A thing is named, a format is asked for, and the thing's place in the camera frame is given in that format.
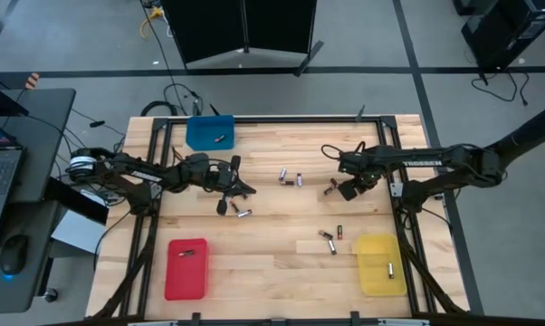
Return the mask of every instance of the black desk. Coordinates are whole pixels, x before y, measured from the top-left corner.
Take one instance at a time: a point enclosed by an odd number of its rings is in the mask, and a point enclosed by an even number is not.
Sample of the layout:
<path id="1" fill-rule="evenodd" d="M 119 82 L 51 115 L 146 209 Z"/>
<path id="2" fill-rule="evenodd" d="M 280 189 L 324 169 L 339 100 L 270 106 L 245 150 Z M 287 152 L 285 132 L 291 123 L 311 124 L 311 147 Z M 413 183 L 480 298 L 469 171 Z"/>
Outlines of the black desk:
<path id="1" fill-rule="evenodd" d="M 5 91 L 13 99 L 20 93 Z M 19 103 L 29 115 L 65 129 L 74 98 L 72 89 L 34 90 L 22 93 Z M 0 126 L 5 119 L 0 118 Z M 53 248 L 62 246 L 51 239 L 51 234 L 68 208 L 103 224 L 108 209 L 50 177 L 62 138 L 58 130 L 37 120 L 11 117 L 5 131 L 17 137 L 26 153 L 18 185 L 4 211 L 6 223 L 0 244 L 11 235 L 24 234 L 29 236 L 29 249 L 25 268 L 18 275 L 8 279 L 0 270 L 0 313 L 25 312 L 33 297 L 43 294 L 53 258 L 61 256 L 61 250 L 52 253 Z"/>

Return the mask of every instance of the wooden table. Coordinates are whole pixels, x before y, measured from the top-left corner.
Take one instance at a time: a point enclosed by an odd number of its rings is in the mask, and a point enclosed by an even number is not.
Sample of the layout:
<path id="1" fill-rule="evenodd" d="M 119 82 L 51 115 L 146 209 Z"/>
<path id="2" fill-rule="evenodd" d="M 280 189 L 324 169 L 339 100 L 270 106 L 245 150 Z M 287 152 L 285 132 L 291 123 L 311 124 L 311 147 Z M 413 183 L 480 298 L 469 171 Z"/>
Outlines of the wooden table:
<path id="1" fill-rule="evenodd" d="M 398 115 L 397 125 L 406 149 L 426 146 L 417 115 Z M 145 158 L 153 118 L 132 118 L 124 151 Z M 172 145 L 183 155 L 192 153 L 185 142 L 186 125 L 172 130 Z M 351 202 L 335 191 L 324 196 L 329 179 L 350 178 L 337 172 L 338 162 L 325 158 L 320 146 L 331 144 L 353 150 L 364 140 L 378 144 L 375 125 L 368 123 L 251 123 L 237 124 L 235 147 L 209 152 L 211 158 L 242 157 L 241 179 L 257 189 L 247 200 L 237 199 L 241 209 L 253 214 L 239 219 L 229 209 L 227 216 L 215 212 L 220 194 L 207 194 L 190 187 L 182 194 L 162 198 L 158 237 L 149 284 L 146 319 L 189 320 L 193 312 L 202 319 L 348 318 L 359 311 L 361 318 L 408 317 L 406 296 L 367 297 L 360 289 L 354 245 L 364 234 L 395 234 L 387 181 Z M 389 133 L 387 143 L 392 144 Z M 162 141 L 157 144 L 157 157 Z M 287 178 L 302 173 L 302 187 L 282 187 L 278 176 L 287 168 Z M 410 178 L 433 177 L 431 168 L 410 168 Z M 429 199 L 424 207 L 445 215 L 441 201 Z M 108 225 L 128 210 L 110 210 Z M 446 223 L 418 215 L 429 270 L 444 290 L 462 308 L 467 300 L 452 237 Z M 335 241 L 339 254 L 331 255 L 319 235 L 320 229 L 336 234 L 343 225 L 344 238 Z M 87 314 L 98 311 L 124 277 L 134 227 L 130 216 L 112 230 L 101 245 Z M 202 237 L 210 248 L 208 294 L 200 301 L 168 302 L 164 299 L 167 244 L 172 239 Z M 420 308 L 425 300 L 415 271 Z M 139 281 L 134 284 L 130 312 L 135 312 Z"/>

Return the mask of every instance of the computer mouse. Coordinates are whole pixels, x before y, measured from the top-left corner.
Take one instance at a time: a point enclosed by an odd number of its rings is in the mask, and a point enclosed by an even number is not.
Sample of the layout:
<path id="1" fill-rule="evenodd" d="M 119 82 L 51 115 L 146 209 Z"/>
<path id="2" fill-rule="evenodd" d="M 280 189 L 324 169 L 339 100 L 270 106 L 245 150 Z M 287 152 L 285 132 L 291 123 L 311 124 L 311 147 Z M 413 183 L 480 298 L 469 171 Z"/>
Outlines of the computer mouse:
<path id="1" fill-rule="evenodd" d="M 27 235 L 13 235 L 8 238 L 1 249 L 0 266 L 5 275 L 19 274 L 25 267 L 27 258 Z"/>

